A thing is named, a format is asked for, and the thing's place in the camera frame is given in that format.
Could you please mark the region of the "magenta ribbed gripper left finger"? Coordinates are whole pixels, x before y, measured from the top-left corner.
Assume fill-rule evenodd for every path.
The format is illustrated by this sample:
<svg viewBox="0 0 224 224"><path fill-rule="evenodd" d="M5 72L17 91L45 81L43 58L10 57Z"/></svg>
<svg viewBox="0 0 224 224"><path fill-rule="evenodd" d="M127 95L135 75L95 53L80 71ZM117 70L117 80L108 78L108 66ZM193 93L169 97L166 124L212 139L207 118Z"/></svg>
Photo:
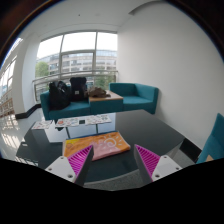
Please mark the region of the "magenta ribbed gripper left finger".
<svg viewBox="0 0 224 224"><path fill-rule="evenodd" d="M69 157L59 156L46 168L46 171L83 186L93 155L93 146L90 145Z"/></svg>

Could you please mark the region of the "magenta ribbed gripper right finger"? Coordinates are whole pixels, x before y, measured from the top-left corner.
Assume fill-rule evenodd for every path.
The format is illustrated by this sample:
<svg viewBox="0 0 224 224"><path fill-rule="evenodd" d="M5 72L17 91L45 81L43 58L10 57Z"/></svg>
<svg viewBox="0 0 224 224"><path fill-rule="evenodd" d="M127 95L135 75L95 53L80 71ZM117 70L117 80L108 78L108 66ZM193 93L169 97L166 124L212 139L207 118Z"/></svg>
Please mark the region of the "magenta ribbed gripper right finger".
<svg viewBox="0 0 224 224"><path fill-rule="evenodd" d="M145 185L181 170L168 155L159 156L137 144L134 145L134 158Z"/></svg>

